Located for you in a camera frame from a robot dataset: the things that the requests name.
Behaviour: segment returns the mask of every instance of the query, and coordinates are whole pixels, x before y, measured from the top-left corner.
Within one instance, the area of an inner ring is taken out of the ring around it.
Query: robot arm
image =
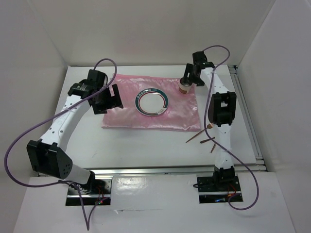
[[[207,61],[203,51],[192,54],[193,65],[187,64],[184,77],[180,79],[179,91],[187,94],[194,83],[197,86],[207,84],[210,87],[213,69],[212,62]],[[230,92],[214,73],[211,90],[211,101],[208,108],[208,119],[215,125],[215,138],[228,150],[231,150],[230,131],[235,117],[236,99],[235,92]],[[234,164],[231,156],[222,148],[217,149],[214,167],[214,181],[218,183],[230,182],[235,177]]]
[[[213,68],[206,68],[201,73],[201,79],[209,87]],[[231,150],[230,131],[235,117],[236,94],[230,92],[214,73],[212,97],[208,108],[208,119],[215,124],[215,138],[228,150]],[[234,178],[234,164],[231,155],[222,148],[216,150],[215,172],[219,173],[220,183]]]
[[[107,83],[106,74],[90,70],[86,80],[75,83],[68,92],[62,111],[100,90]],[[115,96],[109,88],[95,99],[84,101],[56,118],[50,128],[38,141],[30,141],[27,152],[34,171],[74,181],[83,189],[93,190],[100,185],[92,171],[75,165],[65,153],[69,139],[82,116],[93,107],[94,114],[106,113],[107,109],[123,108],[117,85],[112,85]]]

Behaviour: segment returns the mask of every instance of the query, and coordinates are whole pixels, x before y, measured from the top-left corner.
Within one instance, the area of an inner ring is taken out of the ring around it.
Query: wooden stick
[[[200,143],[202,144],[202,143],[208,142],[208,141],[210,141],[210,140],[211,140],[211,139],[206,139],[206,140],[201,141]]]
[[[215,147],[216,147],[216,143],[214,143],[214,146],[213,146],[212,150],[210,151],[211,153],[213,153],[213,150],[215,149]]]
[[[213,128],[213,126],[212,126],[212,124],[208,124],[206,128],[207,128],[207,129],[211,129],[211,128]],[[204,130],[205,130],[205,129],[203,129],[202,131],[198,132],[195,136],[193,136],[192,138],[190,138],[187,142],[190,142],[192,139],[194,139],[194,138],[196,138],[197,136],[199,136],[201,133],[204,132]]]

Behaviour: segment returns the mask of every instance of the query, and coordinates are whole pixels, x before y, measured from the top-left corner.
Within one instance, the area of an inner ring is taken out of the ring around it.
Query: white wall
[[[298,233],[310,232],[311,3],[277,0],[238,75],[294,226]]]
[[[24,0],[0,3],[0,158],[24,130],[55,111],[66,67],[44,29]],[[19,142],[9,167],[28,182],[30,162],[26,144],[38,139],[44,127]],[[0,164],[1,232],[13,232],[26,189],[13,183]]]
[[[31,0],[70,65],[181,65],[221,44],[238,64],[274,0]],[[223,60],[211,50],[208,59]]]

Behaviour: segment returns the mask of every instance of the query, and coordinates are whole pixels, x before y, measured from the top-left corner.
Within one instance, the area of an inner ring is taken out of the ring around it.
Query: pink bag
[[[117,84],[124,108],[108,110],[103,128],[135,128],[171,131],[200,131],[200,118],[194,88],[185,95],[179,92],[179,79],[117,74]],[[135,107],[137,94],[148,88],[164,91],[168,96],[167,110],[158,116],[145,116]]]

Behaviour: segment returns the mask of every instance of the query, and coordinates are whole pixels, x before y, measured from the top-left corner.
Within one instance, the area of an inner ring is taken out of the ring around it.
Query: cable
[[[229,184],[229,185],[233,188],[233,190],[234,190],[234,194],[236,194],[236,193],[237,193],[236,188],[235,188],[232,184]]]
[[[73,105],[70,106],[68,109],[66,109],[66,110],[64,110],[64,111],[62,111],[62,112],[60,112],[60,113],[58,113],[58,114],[56,114],[56,115],[50,117],[49,119],[46,119],[46,120],[42,121],[41,123],[39,123],[39,124],[37,124],[37,125],[31,127],[30,129],[26,130],[26,131],[23,132],[21,135],[19,135],[19,136],[11,143],[11,145],[9,146],[9,148],[8,148],[8,150],[6,151],[5,156],[4,156],[4,169],[5,169],[6,173],[8,174],[8,176],[9,176],[15,183],[17,183],[17,184],[19,184],[19,185],[22,185],[22,186],[24,186],[24,187],[29,187],[29,188],[41,188],[41,187],[47,187],[47,186],[51,186],[51,185],[55,185],[55,184],[60,183],[60,182],[54,182],[54,183],[47,183],[47,184],[41,184],[41,185],[31,185],[31,184],[27,184],[27,183],[20,182],[19,180],[17,180],[17,179],[12,175],[12,173],[11,173],[10,170],[9,170],[9,167],[8,167],[8,156],[9,156],[9,153],[10,153],[10,151],[12,150],[13,146],[14,146],[23,136],[25,136],[26,134],[28,134],[28,133],[31,132],[32,130],[34,130],[34,129],[40,127],[41,125],[44,125],[45,123],[47,123],[47,122],[49,122],[49,121],[51,121],[51,120],[53,120],[53,119],[55,119],[55,118],[57,118],[57,117],[63,115],[63,114],[65,114],[66,112],[68,112],[69,110],[73,109],[74,107],[76,107],[76,106],[79,105],[80,103],[82,103],[82,102],[84,102],[84,101],[87,101],[87,100],[89,100],[89,99],[91,99],[91,98],[97,96],[99,93],[101,93],[101,92],[103,92],[105,89],[107,89],[107,88],[111,85],[111,83],[114,81],[114,79],[115,79],[115,77],[116,77],[116,75],[117,75],[117,64],[116,64],[113,60],[111,60],[111,59],[109,59],[109,58],[103,58],[103,59],[101,59],[101,60],[95,65],[94,69],[95,69],[95,68],[98,66],[98,64],[99,64],[100,62],[102,62],[102,61],[110,61],[110,62],[113,64],[113,66],[115,67],[115,73],[113,74],[111,81],[110,81],[106,86],[104,86],[104,87],[101,88],[99,91],[95,92],[94,94],[92,94],[92,95],[86,97],[85,99],[80,100],[79,102],[73,104]]]
[[[99,189],[99,187],[97,187],[98,188],[98,191],[99,191],[99,193],[98,193],[98,198],[97,198],[97,200],[96,201],[99,201],[99,198],[101,197],[101,190]]]
[[[215,139],[213,139],[209,134],[208,134],[208,131],[207,131],[207,124],[206,124],[206,120],[207,120],[207,110],[208,110],[208,106],[209,106],[209,99],[210,99],[210,96],[211,96],[211,90],[212,90],[212,86],[213,86],[213,81],[214,81],[214,73],[216,71],[216,69],[221,66],[223,63],[225,63],[229,57],[230,57],[230,51],[229,49],[227,49],[225,46],[222,46],[222,45],[213,45],[213,46],[210,46],[210,47],[207,47],[206,49],[202,50],[202,51],[206,51],[210,48],[214,48],[214,47],[220,47],[220,48],[223,48],[225,50],[227,50],[228,52],[228,56],[226,59],[224,59],[222,62],[220,62],[214,69],[213,69],[213,72],[212,72],[212,77],[211,77],[211,81],[210,81],[210,86],[209,86],[209,90],[208,90],[208,95],[207,95],[207,102],[206,102],[206,107],[205,107],[205,111],[204,111],[204,129],[205,129],[205,133],[206,135],[208,136],[208,138],[213,141],[216,145],[218,145],[220,148],[222,148],[224,151],[226,151],[228,154],[230,154],[233,158],[235,158],[236,160],[239,161],[240,164],[242,164],[250,173],[251,175],[253,176],[254,178],[254,181],[255,181],[255,184],[256,184],[256,189],[257,189],[257,193],[256,193],[256,198],[254,200],[254,202],[252,204],[250,204],[249,206],[247,207],[244,207],[244,208],[237,208],[235,206],[233,206],[231,203],[230,203],[230,200],[236,196],[236,195],[232,195],[229,199],[228,199],[228,204],[235,210],[248,210],[250,208],[252,208],[258,201],[258,198],[259,198],[259,185],[258,185],[258,181],[255,177],[255,174],[253,173],[253,171],[245,164],[243,163],[237,156],[235,156],[232,152],[230,152],[228,149],[226,149],[224,146],[222,146],[220,143],[218,143]]]
[[[115,77],[116,77],[116,75],[117,75],[117,64],[116,64],[113,60],[111,60],[111,59],[109,59],[109,58],[103,58],[103,59],[101,59],[99,62],[96,63],[96,65],[94,66],[94,70],[95,70],[96,67],[99,65],[99,63],[101,63],[101,62],[103,62],[103,61],[110,61],[110,62],[113,64],[114,68],[115,68],[115,72],[114,72],[114,74],[113,74],[113,76],[112,76],[112,79],[110,80],[110,82],[109,82],[106,86],[102,87],[99,91],[97,91],[97,92],[95,92],[94,94],[92,94],[92,95],[86,97],[85,99],[80,100],[79,102],[73,104],[72,106],[70,106],[70,107],[67,108],[66,110],[64,110],[64,111],[62,111],[62,112],[60,112],[60,113],[58,113],[58,114],[56,114],[56,115],[54,115],[54,116],[52,116],[52,117],[50,117],[50,118],[48,118],[48,119],[42,121],[42,122],[39,123],[39,124],[36,124],[35,126],[29,128],[28,130],[26,130],[25,132],[23,132],[22,134],[20,134],[20,135],[11,143],[11,145],[10,145],[9,148],[7,149],[7,151],[6,151],[6,153],[5,153],[5,156],[4,156],[4,169],[5,169],[6,173],[7,173],[8,176],[11,178],[11,180],[13,180],[15,183],[17,183],[17,184],[19,184],[19,185],[21,185],[21,186],[29,187],[29,188],[41,188],[41,187],[52,186],[52,185],[59,184],[59,183],[67,184],[67,185],[71,185],[71,184],[72,184],[72,185],[75,187],[75,189],[77,190],[78,194],[79,194],[79,198],[80,198],[80,202],[81,202],[81,207],[82,207],[82,212],[83,212],[83,216],[84,216],[85,221],[86,221],[86,228],[87,228],[87,230],[89,230],[89,221],[90,221],[91,215],[92,215],[92,213],[93,213],[95,207],[96,207],[98,204],[100,204],[100,203],[102,202],[102,200],[104,200],[104,199],[106,199],[106,198],[103,198],[103,199],[101,199],[99,202],[95,203],[95,205],[94,205],[93,208],[91,209],[91,212],[89,213],[89,216],[88,216],[88,219],[87,219],[87,218],[86,218],[86,211],[85,211],[84,205],[83,205],[82,195],[81,195],[81,192],[80,192],[80,189],[79,189],[78,185],[77,185],[75,182],[59,180],[59,181],[57,181],[57,182],[47,183],[47,184],[40,184],[40,185],[32,185],[32,184],[23,183],[23,182],[17,180],[17,179],[12,175],[12,173],[11,173],[9,167],[8,167],[8,157],[9,157],[10,151],[12,150],[13,146],[14,146],[23,136],[25,136],[26,134],[28,134],[28,133],[31,132],[32,130],[34,130],[34,129],[40,127],[41,125],[44,125],[45,123],[47,123],[47,122],[49,122],[49,121],[51,121],[51,120],[53,120],[53,119],[55,119],[55,118],[57,118],[57,117],[59,117],[59,116],[65,114],[66,112],[68,112],[68,111],[71,110],[72,108],[76,107],[76,106],[79,105],[80,103],[82,103],[82,102],[84,102],[84,101],[87,101],[87,100],[89,100],[89,99],[91,99],[91,98],[97,96],[98,94],[100,94],[101,92],[103,92],[105,89],[107,89],[107,88],[112,84],[112,82],[114,81],[114,79],[115,79]]]
[[[73,182],[70,182],[70,183],[69,183],[69,187],[71,187],[71,188],[73,188],[73,189],[76,189],[72,183],[73,183]],[[80,190],[81,192],[83,192],[83,193],[85,193],[85,194],[87,194],[87,195],[91,193],[91,191],[89,191],[89,192],[83,191],[83,189],[81,188],[81,186],[80,186],[79,184],[77,184],[77,185],[78,185],[78,188],[79,188],[79,190]]]

